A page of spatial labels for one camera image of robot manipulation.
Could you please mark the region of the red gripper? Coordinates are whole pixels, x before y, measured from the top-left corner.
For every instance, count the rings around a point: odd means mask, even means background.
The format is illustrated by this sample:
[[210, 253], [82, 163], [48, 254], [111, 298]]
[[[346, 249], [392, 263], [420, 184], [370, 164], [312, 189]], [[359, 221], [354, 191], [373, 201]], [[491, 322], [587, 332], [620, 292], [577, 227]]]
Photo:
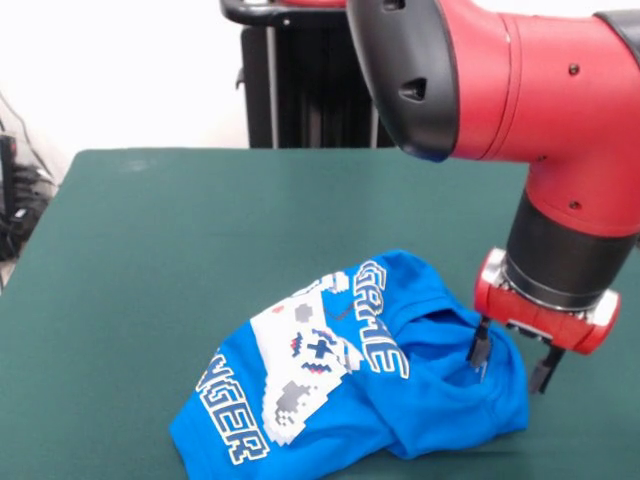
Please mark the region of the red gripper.
[[515, 327], [524, 334], [549, 343], [529, 379], [529, 393], [544, 394], [566, 350], [590, 355], [607, 339], [620, 310], [620, 295], [607, 290], [592, 307], [563, 311], [538, 304], [517, 292], [505, 275], [506, 252], [493, 248], [476, 278], [474, 309], [483, 314], [467, 354], [472, 368], [485, 366], [490, 358], [491, 320]]

